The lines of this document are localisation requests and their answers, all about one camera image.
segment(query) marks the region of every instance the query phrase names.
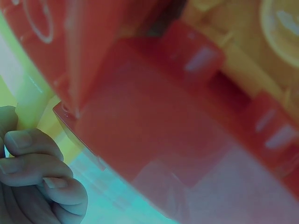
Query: hand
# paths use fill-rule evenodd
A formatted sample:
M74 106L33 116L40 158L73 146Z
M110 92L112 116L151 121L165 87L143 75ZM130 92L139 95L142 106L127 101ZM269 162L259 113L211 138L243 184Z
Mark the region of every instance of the hand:
M0 224L79 224L87 194L55 142L32 129L14 131L14 107L0 107ZM4 158L4 145L14 158Z

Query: fingernail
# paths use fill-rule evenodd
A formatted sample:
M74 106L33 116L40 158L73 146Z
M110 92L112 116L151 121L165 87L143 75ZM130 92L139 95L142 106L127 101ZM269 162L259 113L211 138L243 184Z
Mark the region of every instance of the fingernail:
M67 181L64 179L60 179L60 178L54 178L54 177L45 177L43 178L43 180L45 181L46 185L51 188L66 188L67 187Z
M22 170L23 163L19 158L0 159L0 170L3 174L14 174Z
M7 141L11 141L18 148L25 148L32 145L32 138L27 131L8 132L5 137Z

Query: yellow circular part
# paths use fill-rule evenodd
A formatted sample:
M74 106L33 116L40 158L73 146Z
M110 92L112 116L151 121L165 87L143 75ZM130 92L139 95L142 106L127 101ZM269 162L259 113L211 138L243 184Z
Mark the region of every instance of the yellow circular part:
M260 21L276 54L299 68L299 0L263 0Z

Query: red plastic part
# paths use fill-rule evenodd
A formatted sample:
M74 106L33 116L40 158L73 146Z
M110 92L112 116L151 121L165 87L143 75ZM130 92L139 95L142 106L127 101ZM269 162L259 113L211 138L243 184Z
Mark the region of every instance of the red plastic part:
M15 5L11 0L0 0L0 9L56 94L79 116L110 46L121 36L146 32L169 3L23 0Z
M105 59L101 82L82 117L66 117L61 105L55 107L56 114L167 217L183 224L217 223L225 212L226 220L240 223L244 219L235 211L244 208L246 223L265 217L281 223L285 218L273 216L281 210L295 220L290 223L297 223L296 212L282 204L251 207L254 198L267 201L268 192L283 195L284 205L290 203L292 197L279 182L298 196L299 182L290 179L298 172L297 149L292 146L297 128L269 94L261 92L251 100L219 73L223 53L200 34L188 38L193 32L177 21L161 40L118 41ZM198 69L185 70L203 51L213 57ZM256 124L270 110L276 115L266 126L273 130L256 133ZM294 138L280 138L280 147L269 159L265 142L284 126L292 127ZM205 182L212 194L206 192ZM231 188L236 188L233 195ZM261 196L252 196L257 192ZM199 209L207 204L213 205L210 216ZM227 204L231 210L224 209Z

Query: red plastic block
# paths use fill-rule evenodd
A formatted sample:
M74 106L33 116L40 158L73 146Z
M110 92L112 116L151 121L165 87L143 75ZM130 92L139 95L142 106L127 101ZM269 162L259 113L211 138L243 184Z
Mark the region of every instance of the red plastic block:
M183 78L173 75L171 60L155 59L163 52L160 44L157 38L118 41L81 117L68 117L61 105L55 107L57 115L121 178L182 224L296 224L293 196L281 184L298 195L297 181L288 181L295 178L296 167L279 176L282 161L269 163L257 154L269 149L244 124L272 108L272 99L262 97L270 102L262 113L246 113L254 105L262 107L260 97L251 101L223 74L213 72L217 60L206 78L195 79L200 91L194 94ZM285 124L284 116L278 118L279 125L270 125L274 130Z
M299 137L295 123L281 105L266 92L261 92L243 114L243 122L252 137L263 146L265 157L279 156Z

